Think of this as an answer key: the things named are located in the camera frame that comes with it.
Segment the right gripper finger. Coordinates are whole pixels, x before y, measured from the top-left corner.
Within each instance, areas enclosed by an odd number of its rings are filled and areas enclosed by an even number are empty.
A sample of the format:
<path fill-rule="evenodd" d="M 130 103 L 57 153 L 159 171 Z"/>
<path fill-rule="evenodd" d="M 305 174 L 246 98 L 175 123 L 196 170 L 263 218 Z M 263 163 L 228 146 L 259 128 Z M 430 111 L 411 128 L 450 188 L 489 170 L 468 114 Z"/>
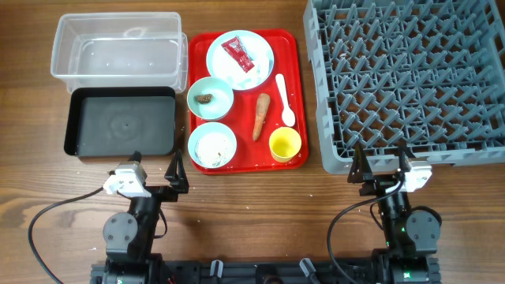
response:
<path fill-rule="evenodd" d="M 355 145 L 353 162 L 347 178 L 348 183 L 364 183 L 373 180 L 373 173 L 360 144 Z"/>
<path fill-rule="evenodd" d="M 413 153 L 407 146 L 398 146 L 398 165 L 402 172 L 409 171 L 408 159 L 413 158 Z"/>

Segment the white rice pile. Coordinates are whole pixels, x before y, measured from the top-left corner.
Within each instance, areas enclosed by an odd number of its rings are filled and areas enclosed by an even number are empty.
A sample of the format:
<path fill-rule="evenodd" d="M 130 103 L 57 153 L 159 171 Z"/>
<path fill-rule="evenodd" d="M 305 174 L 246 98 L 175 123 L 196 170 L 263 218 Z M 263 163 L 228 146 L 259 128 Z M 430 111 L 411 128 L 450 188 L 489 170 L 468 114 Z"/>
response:
<path fill-rule="evenodd" d="M 204 134 L 195 147 L 197 161 L 206 168 L 224 166 L 231 160 L 234 152 L 234 142 L 223 133 Z"/>

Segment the light blue bowl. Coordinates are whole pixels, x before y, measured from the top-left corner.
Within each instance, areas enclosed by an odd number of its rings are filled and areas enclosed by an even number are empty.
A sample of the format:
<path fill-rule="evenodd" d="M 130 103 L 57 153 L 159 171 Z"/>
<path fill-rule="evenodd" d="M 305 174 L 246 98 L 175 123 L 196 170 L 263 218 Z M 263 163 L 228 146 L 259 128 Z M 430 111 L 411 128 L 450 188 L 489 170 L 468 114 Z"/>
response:
<path fill-rule="evenodd" d="M 196 147 L 196 142 L 204 135 L 204 134 L 207 134 L 207 133 L 223 133 L 225 134 L 226 136 L 228 136 L 233 142 L 234 142 L 234 145 L 235 145 L 235 152 L 234 152 L 234 155 L 236 153 L 236 150 L 237 150 L 237 139 L 236 139 L 236 136 L 234 135 L 234 132 L 226 125 L 222 124 L 222 123 L 219 123 L 219 122 L 207 122 L 207 123 L 204 123 L 203 125 L 200 125 L 198 127 L 196 127 L 193 132 L 191 133 L 190 137 L 189 137 L 189 140 L 188 140 L 188 153 L 191 157 L 191 159 L 198 165 L 198 166 L 201 166 L 200 163 L 197 161 L 196 159 L 196 155 L 195 155 L 195 147 Z"/>

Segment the brown food scrap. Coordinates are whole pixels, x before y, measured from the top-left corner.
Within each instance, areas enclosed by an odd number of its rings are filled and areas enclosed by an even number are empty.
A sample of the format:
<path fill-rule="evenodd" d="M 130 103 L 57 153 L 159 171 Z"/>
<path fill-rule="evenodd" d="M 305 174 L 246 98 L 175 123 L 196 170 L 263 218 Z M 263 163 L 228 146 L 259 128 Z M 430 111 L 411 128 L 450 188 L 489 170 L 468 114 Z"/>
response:
<path fill-rule="evenodd" d="M 213 94 L 196 95 L 195 100 L 200 104 L 208 104 L 214 98 Z"/>

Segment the yellow plastic cup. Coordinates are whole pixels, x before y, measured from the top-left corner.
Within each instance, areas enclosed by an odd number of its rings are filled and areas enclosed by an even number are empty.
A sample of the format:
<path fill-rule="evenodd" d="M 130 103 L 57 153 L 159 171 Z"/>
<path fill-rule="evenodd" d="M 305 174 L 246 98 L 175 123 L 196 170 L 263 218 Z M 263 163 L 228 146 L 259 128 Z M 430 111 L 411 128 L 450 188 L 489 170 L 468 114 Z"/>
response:
<path fill-rule="evenodd" d="M 272 158 L 280 163 L 289 162 L 301 150 L 301 136 L 290 127 L 279 127 L 268 140 Z"/>

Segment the green bowl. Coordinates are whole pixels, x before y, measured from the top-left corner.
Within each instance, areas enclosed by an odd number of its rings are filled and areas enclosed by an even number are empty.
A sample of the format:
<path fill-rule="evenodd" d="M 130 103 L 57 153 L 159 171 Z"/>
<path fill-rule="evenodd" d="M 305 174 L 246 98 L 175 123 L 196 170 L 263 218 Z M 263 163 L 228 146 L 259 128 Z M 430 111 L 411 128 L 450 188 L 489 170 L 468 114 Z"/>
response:
<path fill-rule="evenodd" d="M 200 104 L 195 100 L 195 96 L 203 94 L 213 94 L 214 98 L 208 104 Z M 217 77 L 204 77 L 190 87 L 186 101 L 190 111 L 198 118 L 218 121 L 224 118 L 233 106 L 234 92 L 226 81 Z"/>

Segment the white napkin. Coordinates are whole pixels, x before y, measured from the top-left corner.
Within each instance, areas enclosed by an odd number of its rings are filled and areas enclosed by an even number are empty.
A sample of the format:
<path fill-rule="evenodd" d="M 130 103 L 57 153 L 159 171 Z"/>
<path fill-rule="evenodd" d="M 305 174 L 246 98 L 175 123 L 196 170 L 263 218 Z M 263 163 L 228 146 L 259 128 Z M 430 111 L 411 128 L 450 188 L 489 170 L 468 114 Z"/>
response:
<path fill-rule="evenodd" d="M 254 66 L 247 72 L 239 69 L 236 85 L 240 90 L 255 88 L 267 79 L 270 72 L 271 56 L 263 54 L 254 59 L 252 63 Z"/>

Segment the red sauce packet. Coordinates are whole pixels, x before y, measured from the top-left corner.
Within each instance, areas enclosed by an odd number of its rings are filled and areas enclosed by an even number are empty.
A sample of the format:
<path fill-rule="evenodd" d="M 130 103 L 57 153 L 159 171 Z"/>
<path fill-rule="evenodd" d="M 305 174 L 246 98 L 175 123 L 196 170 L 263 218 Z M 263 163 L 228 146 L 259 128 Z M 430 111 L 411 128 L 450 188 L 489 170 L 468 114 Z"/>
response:
<path fill-rule="evenodd" d="M 238 36 L 227 40 L 221 44 L 221 47 L 233 60 L 241 67 L 241 69 L 248 73 L 251 69 L 255 67 L 252 59 L 249 57 L 246 49 L 244 48 L 241 40 Z"/>

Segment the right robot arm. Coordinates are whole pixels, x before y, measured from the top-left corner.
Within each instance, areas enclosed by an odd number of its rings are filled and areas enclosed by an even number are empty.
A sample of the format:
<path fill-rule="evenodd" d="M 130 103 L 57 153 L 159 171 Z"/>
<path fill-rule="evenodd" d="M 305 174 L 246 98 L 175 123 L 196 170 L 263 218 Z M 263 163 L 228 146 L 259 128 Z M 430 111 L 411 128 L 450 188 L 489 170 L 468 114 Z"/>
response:
<path fill-rule="evenodd" d="M 361 196 L 372 196 L 380 213 L 386 248 L 372 251 L 368 282 L 435 283 L 431 255 L 437 252 L 442 219 L 430 207 L 413 207 L 408 195 L 422 188 L 432 176 L 432 166 L 405 146 L 398 147 L 398 169 L 374 174 L 362 146 L 355 147 L 347 181 L 360 184 Z"/>

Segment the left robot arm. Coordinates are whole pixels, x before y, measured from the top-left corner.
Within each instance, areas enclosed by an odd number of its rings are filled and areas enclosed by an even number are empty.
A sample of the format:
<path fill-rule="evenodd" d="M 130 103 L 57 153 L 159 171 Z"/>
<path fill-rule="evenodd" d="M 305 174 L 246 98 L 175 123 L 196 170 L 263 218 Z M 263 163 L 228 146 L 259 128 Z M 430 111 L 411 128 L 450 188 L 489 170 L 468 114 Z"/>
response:
<path fill-rule="evenodd" d="M 166 170 L 168 185 L 146 185 L 147 174 L 140 162 L 141 153 L 136 151 L 111 172 L 104 184 L 108 194 L 126 197 L 129 209 L 111 216 L 104 224 L 107 259 L 104 266 L 92 268 L 91 283 L 175 282 L 163 257 L 152 252 L 152 245 L 159 237 L 155 233 L 157 222 L 166 219 L 162 203 L 176 202 L 180 194 L 189 191 L 182 153 L 175 152 Z"/>

